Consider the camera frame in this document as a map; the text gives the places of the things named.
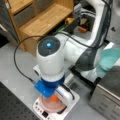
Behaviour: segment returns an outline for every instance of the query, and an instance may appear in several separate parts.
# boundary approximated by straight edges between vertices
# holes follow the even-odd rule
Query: black cable
[[[21,45],[21,43],[23,43],[24,41],[28,40],[29,38],[33,38],[33,37],[43,37],[43,36],[40,36],[40,35],[30,36],[30,37],[27,37],[27,38],[23,39],[22,41],[20,41],[20,43],[16,46],[15,51],[14,51],[14,64],[15,64],[15,67],[17,68],[17,70],[18,70],[24,77],[26,77],[27,79],[30,80],[30,82],[32,82],[33,84],[35,84],[36,82],[35,82],[33,79],[31,79],[30,77],[26,76],[26,75],[19,69],[19,67],[18,67],[18,65],[17,65],[17,63],[16,63],[16,52],[17,52],[18,47]]]
[[[89,11],[81,11],[81,13],[89,13],[89,14],[95,15],[95,13],[89,12]]]
[[[67,92],[69,92],[69,93],[72,95],[73,100],[75,100],[75,96],[73,95],[73,93],[71,92],[71,90],[70,90],[67,86],[65,86],[64,84],[61,84],[61,86],[62,86]]]
[[[75,42],[77,42],[77,43],[79,43],[79,44],[81,44],[81,45],[83,45],[83,46],[85,46],[85,47],[91,48],[91,49],[99,49],[99,48],[101,48],[101,47],[103,46],[103,44],[104,44],[104,43],[102,43],[100,46],[97,46],[97,47],[96,47],[96,46],[88,46],[88,45],[85,45],[85,44],[79,42],[78,40],[76,40],[75,38],[73,38],[70,34],[63,33],[63,32],[56,32],[56,33],[54,33],[54,34],[57,34],[57,33],[66,35],[66,36],[68,36],[69,38],[73,39]]]
[[[108,27],[110,26],[110,22],[111,22],[111,18],[112,18],[112,5],[113,5],[113,0],[111,2],[111,4],[109,5],[105,0],[102,0],[108,7],[109,11],[110,11],[110,19],[109,19],[109,23],[108,23]]]

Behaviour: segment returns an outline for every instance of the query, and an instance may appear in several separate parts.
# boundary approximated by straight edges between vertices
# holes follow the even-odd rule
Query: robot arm
[[[92,34],[88,41],[75,35],[72,36],[73,39],[71,37],[69,38],[65,35],[68,33],[59,33],[55,36],[43,38],[38,44],[37,62],[41,72],[42,83],[41,90],[39,91],[45,97],[50,97],[55,90],[65,93],[66,90],[63,87],[61,89],[59,87],[65,80],[64,59],[70,61],[81,71],[93,69],[99,61],[101,48],[98,49],[98,47],[103,43],[107,33],[109,10],[102,0],[87,1],[96,11]],[[81,45],[79,41],[91,47],[88,48]],[[69,104],[69,99],[72,98],[72,94],[69,93],[63,102]]]

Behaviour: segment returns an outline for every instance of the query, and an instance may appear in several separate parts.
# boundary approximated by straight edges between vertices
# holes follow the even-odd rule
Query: wooden cabinet
[[[74,0],[5,0],[19,41],[26,37],[45,36],[73,11]],[[35,55],[40,38],[23,43]]]
[[[18,36],[4,0],[0,0],[0,34],[18,42]]]

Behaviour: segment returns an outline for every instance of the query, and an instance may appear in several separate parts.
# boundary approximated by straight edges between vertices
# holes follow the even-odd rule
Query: blue ring
[[[44,80],[43,78],[41,78],[43,84],[48,87],[48,88],[57,88],[60,84],[64,83],[65,81],[65,75],[58,81],[56,82],[48,82],[46,80]]]

